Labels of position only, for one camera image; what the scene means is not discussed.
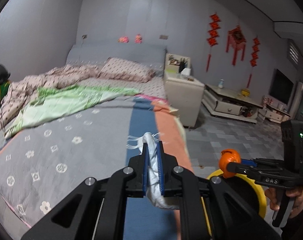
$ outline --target red tassel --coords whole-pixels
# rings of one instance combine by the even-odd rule
[[[230,36],[228,35],[226,52],[229,51],[229,43],[230,43]]]
[[[246,45],[244,44],[244,47],[243,47],[243,54],[241,56],[241,61],[244,60],[244,57],[245,57],[245,49],[246,49]]]
[[[238,53],[238,50],[237,50],[237,48],[235,48],[235,50],[234,50],[234,58],[233,58],[233,60],[232,60],[232,64],[233,64],[234,66],[236,65],[237,53]]]
[[[207,68],[206,68],[206,72],[208,72],[208,69],[209,69],[209,63],[210,63],[210,59],[211,59],[211,54],[208,54],[208,60],[207,60]]]
[[[246,88],[248,88],[249,85],[250,85],[251,77],[252,77],[252,74],[250,74],[250,76],[249,76],[249,79],[248,79],[248,83],[247,83],[247,87],[246,87]]]

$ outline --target red hanging ornament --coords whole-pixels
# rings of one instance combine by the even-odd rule
[[[210,18],[211,18],[214,22],[220,22],[220,18],[218,17],[217,14],[211,15]]]
[[[258,54],[257,54],[257,52],[253,52],[253,53],[252,53],[252,56],[253,56],[253,59],[258,59]]]
[[[253,52],[258,52],[259,49],[258,49],[258,45],[253,45]]]
[[[260,45],[260,42],[259,42],[258,38],[254,38],[254,39],[253,39],[253,43],[254,43],[255,45]]]
[[[257,61],[256,61],[255,59],[252,59],[252,60],[250,61],[250,65],[251,65],[252,67],[256,67],[256,66],[257,66]]]
[[[216,38],[208,38],[207,41],[211,47],[218,44]]]
[[[245,49],[246,49],[246,39],[239,25],[237,25],[235,29],[228,31],[226,52],[229,51],[230,46],[232,46],[234,49],[234,57],[232,60],[232,65],[235,66],[237,61],[238,51],[239,50],[243,51],[241,55],[241,61],[243,61],[245,57]]]
[[[212,46],[215,46],[218,44],[216,38],[219,37],[219,34],[217,32],[218,29],[220,29],[220,26],[218,24],[218,22],[220,22],[220,18],[218,17],[217,14],[213,14],[210,16],[210,18],[213,20],[211,23],[209,23],[211,30],[208,31],[210,38],[207,39],[209,45],[210,45],[210,51],[209,51],[209,55],[208,55],[208,60],[207,60],[207,68],[206,68],[206,72],[208,72],[209,69],[209,64],[210,64],[210,59],[211,59],[211,49]]]
[[[218,32],[216,30],[209,30],[208,33],[212,38],[219,37]]]
[[[256,38],[253,39],[253,43],[254,43],[254,45],[253,45],[252,60],[250,61],[250,65],[252,66],[252,68],[251,68],[251,73],[249,75],[249,79],[248,79],[248,83],[247,83],[247,88],[249,87],[251,79],[253,77],[253,67],[257,66],[258,51],[259,51],[258,45],[260,45],[258,37],[256,37]]]

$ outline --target orange ball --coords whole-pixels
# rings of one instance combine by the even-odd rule
[[[221,158],[219,160],[219,168],[223,172],[223,177],[225,179],[231,178],[236,175],[234,172],[227,171],[228,163],[241,163],[241,158],[239,153],[233,149],[226,149],[221,152]]]

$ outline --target tiled floor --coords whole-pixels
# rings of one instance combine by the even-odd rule
[[[186,129],[187,146],[194,173],[206,178],[218,169],[220,152],[237,150],[241,158],[283,159],[280,125],[257,119],[257,124],[212,117],[202,105],[194,130]],[[266,221],[271,223],[272,211],[267,208]]]

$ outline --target green blanket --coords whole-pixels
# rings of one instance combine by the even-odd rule
[[[121,95],[136,95],[139,91],[131,88],[73,85],[60,90],[38,88],[37,93],[37,99],[29,102],[19,112],[13,124],[6,129],[5,138],[10,138],[25,128],[36,127],[45,122],[74,114]]]

